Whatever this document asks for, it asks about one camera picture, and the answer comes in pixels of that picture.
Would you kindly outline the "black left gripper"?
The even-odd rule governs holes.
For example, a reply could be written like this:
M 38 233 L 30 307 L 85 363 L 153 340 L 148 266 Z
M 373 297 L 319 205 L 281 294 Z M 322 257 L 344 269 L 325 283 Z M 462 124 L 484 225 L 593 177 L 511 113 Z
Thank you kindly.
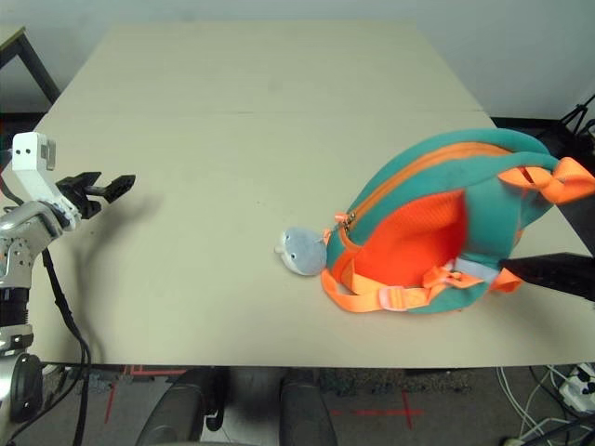
M 56 186 L 59 192 L 74 205 L 80 218 L 89 220 L 100 211 L 100 203 L 90 200 L 86 188 L 93 187 L 101 172 L 83 172 L 73 177 L 65 177 Z M 135 175 L 123 175 L 103 187 L 99 193 L 106 202 L 113 203 L 127 194 L 136 182 Z

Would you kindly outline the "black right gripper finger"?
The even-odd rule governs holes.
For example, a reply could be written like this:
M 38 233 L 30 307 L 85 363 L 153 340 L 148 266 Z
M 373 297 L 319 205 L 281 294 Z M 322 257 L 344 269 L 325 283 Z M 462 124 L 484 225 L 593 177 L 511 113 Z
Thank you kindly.
M 556 253 L 503 259 L 499 262 L 525 282 L 594 302 L 594 257 Z

